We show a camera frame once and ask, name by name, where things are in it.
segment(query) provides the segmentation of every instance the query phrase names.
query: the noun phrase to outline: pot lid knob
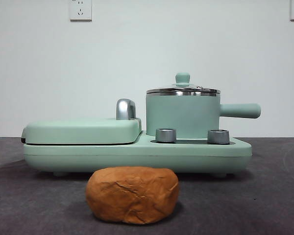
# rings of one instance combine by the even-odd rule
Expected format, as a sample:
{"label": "pot lid knob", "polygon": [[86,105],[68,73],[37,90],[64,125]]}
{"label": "pot lid knob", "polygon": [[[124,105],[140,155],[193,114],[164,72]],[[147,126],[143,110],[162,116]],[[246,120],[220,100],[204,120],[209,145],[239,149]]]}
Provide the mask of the pot lid knob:
{"label": "pot lid knob", "polygon": [[176,83],[189,83],[190,82],[190,74],[188,72],[179,72],[175,76]]}

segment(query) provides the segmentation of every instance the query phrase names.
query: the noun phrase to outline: silver knob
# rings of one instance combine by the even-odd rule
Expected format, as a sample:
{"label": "silver knob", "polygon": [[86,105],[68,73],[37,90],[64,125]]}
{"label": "silver knob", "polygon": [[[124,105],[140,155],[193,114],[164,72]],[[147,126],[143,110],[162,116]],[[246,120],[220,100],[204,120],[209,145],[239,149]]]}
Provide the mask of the silver knob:
{"label": "silver knob", "polygon": [[176,130],[160,128],[156,130],[156,141],[160,143],[172,143],[176,141]]}
{"label": "silver knob", "polygon": [[208,143],[229,144],[230,137],[227,130],[210,130],[208,131]]}

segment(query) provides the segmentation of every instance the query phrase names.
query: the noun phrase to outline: pot handle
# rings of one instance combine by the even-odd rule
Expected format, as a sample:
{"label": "pot handle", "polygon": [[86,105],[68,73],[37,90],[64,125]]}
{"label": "pot handle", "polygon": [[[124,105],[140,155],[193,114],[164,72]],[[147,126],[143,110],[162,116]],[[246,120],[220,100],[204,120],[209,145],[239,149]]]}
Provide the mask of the pot handle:
{"label": "pot handle", "polygon": [[258,118],[261,113],[259,104],[221,104],[220,116],[233,118]]}

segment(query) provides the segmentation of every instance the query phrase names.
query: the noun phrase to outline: pot lid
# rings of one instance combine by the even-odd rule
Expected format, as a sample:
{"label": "pot lid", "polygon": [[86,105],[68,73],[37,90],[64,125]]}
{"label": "pot lid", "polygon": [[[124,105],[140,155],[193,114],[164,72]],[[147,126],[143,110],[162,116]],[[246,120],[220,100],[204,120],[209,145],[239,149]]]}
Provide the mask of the pot lid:
{"label": "pot lid", "polygon": [[187,72],[179,72],[175,76],[175,84],[169,87],[161,87],[157,89],[148,90],[147,94],[151,93],[161,93],[161,92],[201,92],[201,93],[217,93],[220,94],[219,90],[203,88],[201,86],[196,86],[190,84],[190,74]]}

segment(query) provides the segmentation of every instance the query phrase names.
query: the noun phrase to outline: stainless steel lid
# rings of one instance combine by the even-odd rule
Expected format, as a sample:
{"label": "stainless steel lid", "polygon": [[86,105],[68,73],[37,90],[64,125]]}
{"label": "stainless steel lid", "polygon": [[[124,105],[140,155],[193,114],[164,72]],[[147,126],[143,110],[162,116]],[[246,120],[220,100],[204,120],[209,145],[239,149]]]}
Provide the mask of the stainless steel lid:
{"label": "stainless steel lid", "polygon": [[203,94],[220,94],[219,90],[202,88],[190,84],[191,76],[187,72],[180,72],[175,76],[175,84],[170,87],[163,87],[148,90],[147,94],[163,93],[163,95],[203,95]]}

